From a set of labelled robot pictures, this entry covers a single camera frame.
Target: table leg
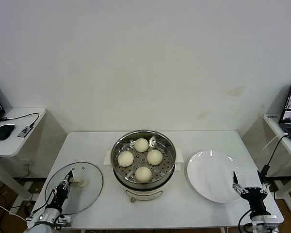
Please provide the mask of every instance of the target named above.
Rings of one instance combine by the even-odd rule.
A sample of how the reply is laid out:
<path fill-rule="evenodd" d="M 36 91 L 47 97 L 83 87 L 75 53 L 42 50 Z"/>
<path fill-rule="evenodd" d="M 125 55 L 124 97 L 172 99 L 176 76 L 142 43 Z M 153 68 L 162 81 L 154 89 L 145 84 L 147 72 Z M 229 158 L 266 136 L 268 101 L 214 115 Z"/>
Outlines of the table leg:
<path fill-rule="evenodd" d="M 283 199 L 291 212 L 291 197 L 289 193 L 291 192 L 291 180 L 283 185 L 281 181 L 275 181 L 278 191 L 275 193 L 276 199 Z"/>
<path fill-rule="evenodd" d="M 0 181 L 25 199 L 30 199 L 31 193 L 16 182 L 9 173 L 0 166 Z"/>

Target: steamed bun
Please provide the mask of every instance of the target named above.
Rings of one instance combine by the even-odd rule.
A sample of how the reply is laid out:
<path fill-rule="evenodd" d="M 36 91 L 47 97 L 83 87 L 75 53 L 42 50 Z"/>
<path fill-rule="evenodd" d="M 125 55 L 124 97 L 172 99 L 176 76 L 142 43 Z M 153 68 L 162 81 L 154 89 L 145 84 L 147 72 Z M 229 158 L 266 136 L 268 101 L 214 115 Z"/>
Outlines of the steamed bun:
<path fill-rule="evenodd" d="M 134 147 L 138 152 L 145 152 L 149 147 L 149 143 L 144 138 L 139 138 L 135 141 Z"/>
<path fill-rule="evenodd" d="M 142 166 L 135 172 L 135 179 L 141 183 L 147 183 L 152 178 L 152 172 L 149 168 Z"/>
<path fill-rule="evenodd" d="M 134 156 L 131 152 L 125 151 L 120 153 L 120 155 L 117 158 L 117 161 L 120 166 L 130 166 L 134 161 Z"/>
<path fill-rule="evenodd" d="M 152 165 L 158 165 L 162 162 L 163 160 L 163 155 L 160 151 L 158 150 L 151 150 L 147 156 L 146 156 L 147 161 L 149 164 Z"/>

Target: white wall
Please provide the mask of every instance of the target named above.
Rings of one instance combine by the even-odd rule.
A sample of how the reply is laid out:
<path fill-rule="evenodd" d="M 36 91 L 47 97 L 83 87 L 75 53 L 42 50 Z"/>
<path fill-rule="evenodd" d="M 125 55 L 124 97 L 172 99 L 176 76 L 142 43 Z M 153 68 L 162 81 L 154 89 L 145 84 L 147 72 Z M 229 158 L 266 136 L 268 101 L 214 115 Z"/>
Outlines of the white wall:
<path fill-rule="evenodd" d="M 3 98 L 66 133 L 243 135 L 290 82 L 291 0 L 0 0 Z"/>

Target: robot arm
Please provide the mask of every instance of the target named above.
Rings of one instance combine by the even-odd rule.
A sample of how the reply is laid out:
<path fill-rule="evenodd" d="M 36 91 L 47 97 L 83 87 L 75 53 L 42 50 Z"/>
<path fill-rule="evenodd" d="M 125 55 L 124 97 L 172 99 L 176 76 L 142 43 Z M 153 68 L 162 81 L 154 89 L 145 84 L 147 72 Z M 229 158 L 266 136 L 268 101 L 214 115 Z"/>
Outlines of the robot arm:
<path fill-rule="evenodd" d="M 263 201 L 267 196 L 267 190 L 270 185 L 266 183 L 265 177 L 261 178 L 259 172 L 258 174 L 262 183 L 262 188 L 244 188 L 238 183 L 237 176 L 234 172 L 232 187 L 241 198 L 247 200 L 250 205 L 250 219 L 252 222 L 245 224 L 244 230 L 252 233 L 279 233 L 277 217 L 266 211 Z"/>
<path fill-rule="evenodd" d="M 70 217 L 64 216 L 61 213 L 63 212 L 62 206 L 64 201 L 68 198 L 70 192 L 72 178 L 73 173 L 70 171 L 59 185 L 52 190 L 49 198 L 53 194 L 53 199 L 50 204 L 46 203 L 44 212 L 35 217 L 27 218 L 28 229 L 25 233 L 52 233 L 54 228 L 59 230 L 62 227 L 71 226 Z M 41 208 L 43 208 L 43 206 L 33 211 L 32 215 Z"/>

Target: floor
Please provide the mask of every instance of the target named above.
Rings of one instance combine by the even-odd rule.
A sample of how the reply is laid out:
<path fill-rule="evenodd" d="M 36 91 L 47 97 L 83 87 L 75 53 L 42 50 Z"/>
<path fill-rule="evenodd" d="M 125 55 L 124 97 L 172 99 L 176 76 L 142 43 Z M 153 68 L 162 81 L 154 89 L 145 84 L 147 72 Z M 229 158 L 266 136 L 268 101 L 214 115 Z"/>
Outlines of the floor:
<path fill-rule="evenodd" d="M 30 192 L 33 193 L 39 193 L 44 182 L 34 182 Z M 6 187 L 5 185 L 3 187 L 0 187 L 0 193 L 6 198 L 7 200 L 7 206 L 11 206 L 11 203 L 14 202 L 16 199 L 16 194 Z M 289 212 L 287 206 L 285 205 L 283 200 L 276 200 L 277 205 L 279 206 L 283 216 L 284 216 L 284 223 L 280 225 L 280 232 L 281 233 L 291 233 L 291 213 Z M 0 196 L 0 205 L 5 206 L 4 199 Z M 21 207 L 18 215 L 20 215 L 23 218 L 26 218 L 26 214 L 24 211 L 25 207 Z M 32 210 L 32 206 L 28 207 L 28 211 L 30 212 Z M 22 221 L 21 219 L 9 215 L 2 209 L 0 209 L 0 233 L 22 233 L 26 229 L 26 223 Z M 63 233 L 80 233 L 81 231 L 65 231 L 61 230 Z M 109 230 L 107 231 L 87 231 L 92 233 L 220 233 L 220 229 L 214 228 L 214 229 L 176 229 L 176 230 Z M 237 233 L 237 228 L 230 228 L 228 229 L 229 233 Z"/>

